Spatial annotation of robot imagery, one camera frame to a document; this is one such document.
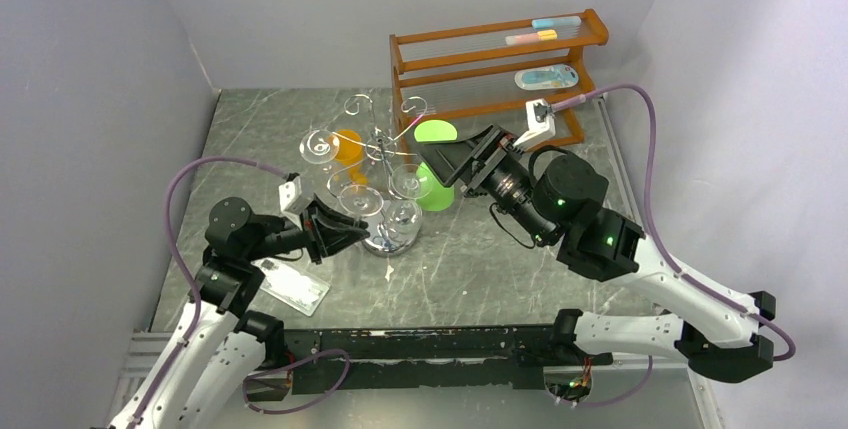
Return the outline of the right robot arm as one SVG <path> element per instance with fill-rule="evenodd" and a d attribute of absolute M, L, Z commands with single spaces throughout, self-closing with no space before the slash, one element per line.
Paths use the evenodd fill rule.
<path fill-rule="evenodd" d="M 513 139 L 494 125 L 468 139 L 422 143 L 419 153 L 442 185 L 490 197 L 495 211 L 528 233 L 527 248 L 555 247 L 557 261 L 572 273 L 638 292 L 662 308 L 653 316 L 562 309 L 549 338 L 556 360 L 659 356 L 724 383 L 773 366 L 773 342 L 761 333 L 775 316 L 773 295 L 729 289 L 678 262 L 639 224 L 604 206 L 609 182 L 589 162 L 547 145 L 550 161 L 537 172 L 538 154 L 522 161 Z"/>

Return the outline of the green plastic wine glass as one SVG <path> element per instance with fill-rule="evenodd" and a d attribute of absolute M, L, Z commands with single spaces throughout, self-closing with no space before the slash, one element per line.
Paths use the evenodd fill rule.
<path fill-rule="evenodd" d="M 454 141 L 457 137 L 458 131 L 455 126 L 444 120 L 422 122 L 414 131 L 414 138 L 418 143 Z M 442 185 L 427 163 L 422 161 L 417 173 L 419 176 L 424 176 L 431 187 L 426 195 L 417 200 L 419 206 L 424 211 L 441 212 L 453 204 L 454 188 L 452 186 Z"/>

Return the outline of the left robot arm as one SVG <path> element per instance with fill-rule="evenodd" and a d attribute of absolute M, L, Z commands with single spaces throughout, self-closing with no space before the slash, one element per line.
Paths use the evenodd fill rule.
<path fill-rule="evenodd" d="M 303 251 L 319 263 L 359 243 L 366 222 L 321 200 L 304 202 L 297 221 L 259 215 L 237 197 L 210 211 L 203 264 L 177 328 L 112 428 L 205 428 L 257 370 L 290 371 L 284 323 L 250 310 L 266 279 L 255 261 Z"/>

